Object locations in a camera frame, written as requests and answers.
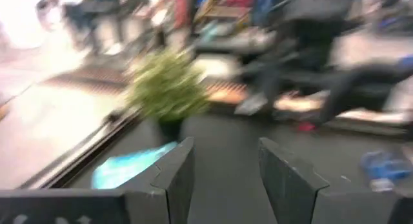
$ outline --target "potted plant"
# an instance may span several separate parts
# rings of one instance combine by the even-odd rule
[[[201,71],[186,55],[170,50],[149,54],[140,63],[132,68],[127,103],[154,118],[165,141],[177,141],[183,121],[208,108],[207,94],[199,84]]]

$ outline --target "green plant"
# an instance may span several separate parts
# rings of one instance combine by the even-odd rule
[[[132,69],[134,81],[126,102],[144,116],[173,121],[207,110],[207,94],[199,84],[201,71],[191,66],[186,55],[156,52]]]

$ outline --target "plant pot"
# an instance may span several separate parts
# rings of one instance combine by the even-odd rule
[[[183,121],[184,119],[178,119],[174,121],[158,120],[157,123],[159,125],[162,144],[179,141]]]

